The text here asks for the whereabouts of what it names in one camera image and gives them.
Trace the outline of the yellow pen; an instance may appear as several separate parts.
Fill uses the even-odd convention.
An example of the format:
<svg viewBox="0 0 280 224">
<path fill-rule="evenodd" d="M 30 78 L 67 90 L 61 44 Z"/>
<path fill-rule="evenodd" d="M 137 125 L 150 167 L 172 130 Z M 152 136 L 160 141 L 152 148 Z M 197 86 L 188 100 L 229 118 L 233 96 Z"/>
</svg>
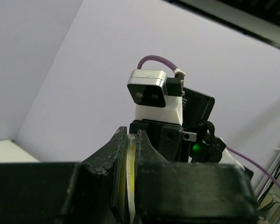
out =
<svg viewBox="0 0 280 224">
<path fill-rule="evenodd" d="M 128 196 L 128 209 L 130 216 L 130 223 L 132 224 L 135 217 L 135 202 L 134 202 L 134 189 L 135 189 L 135 154 L 136 154 L 136 134 L 129 134 L 127 137 L 128 147 L 126 155 L 126 183 L 127 183 L 127 196 Z"/>
</svg>

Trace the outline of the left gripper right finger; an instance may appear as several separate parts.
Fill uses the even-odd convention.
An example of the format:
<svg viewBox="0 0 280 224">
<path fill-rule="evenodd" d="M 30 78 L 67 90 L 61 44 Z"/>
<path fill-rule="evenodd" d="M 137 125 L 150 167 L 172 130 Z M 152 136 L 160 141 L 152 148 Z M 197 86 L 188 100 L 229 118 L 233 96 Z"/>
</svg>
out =
<svg viewBox="0 0 280 224">
<path fill-rule="evenodd" d="M 169 162 L 137 133 L 135 223 L 255 224 L 258 206 L 247 175 L 235 165 Z"/>
</svg>

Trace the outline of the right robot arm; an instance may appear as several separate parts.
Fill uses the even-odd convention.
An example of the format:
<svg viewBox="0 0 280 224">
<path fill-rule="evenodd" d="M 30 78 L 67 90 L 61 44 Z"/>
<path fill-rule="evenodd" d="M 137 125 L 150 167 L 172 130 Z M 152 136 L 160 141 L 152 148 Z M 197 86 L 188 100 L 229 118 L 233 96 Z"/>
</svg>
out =
<svg viewBox="0 0 280 224">
<path fill-rule="evenodd" d="M 254 172 L 236 161 L 227 145 L 215 136 L 215 127 L 208 118 L 213 109 L 213 97 L 177 87 L 163 92 L 152 85 L 129 84 L 128 89 L 138 106 L 144 109 L 130 124 L 130 133 L 145 131 L 150 144 L 167 160 L 194 163 L 224 163 L 238 165 L 251 179 Z"/>
</svg>

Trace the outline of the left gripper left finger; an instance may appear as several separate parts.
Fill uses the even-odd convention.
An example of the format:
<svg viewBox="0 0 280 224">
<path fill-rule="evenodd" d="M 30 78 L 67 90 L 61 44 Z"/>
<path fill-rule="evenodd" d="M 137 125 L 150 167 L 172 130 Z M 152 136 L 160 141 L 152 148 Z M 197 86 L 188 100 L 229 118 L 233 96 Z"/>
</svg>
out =
<svg viewBox="0 0 280 224">
<path fill-rule="evenodd" d="M 0 224 L 125 224 L 127 128 L 82 162 L 0 163 Z"/>
</svg>

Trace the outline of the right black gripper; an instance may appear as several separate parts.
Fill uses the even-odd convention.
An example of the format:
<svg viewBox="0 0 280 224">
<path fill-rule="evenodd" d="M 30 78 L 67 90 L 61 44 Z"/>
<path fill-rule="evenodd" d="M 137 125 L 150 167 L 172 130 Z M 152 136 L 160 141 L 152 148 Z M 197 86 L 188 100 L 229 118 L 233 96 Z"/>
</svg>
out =
<svg viewBox="0 0 280 224">
<path fill-rule="evenodd" d="M 184 131 L 178 124 L 154 120 L 134 120 L 130 133 L 145 131 L 150 144 L 167 160 L 188 162 L 190 142 L 196 142 L 197 133 Z"/>
</svg>

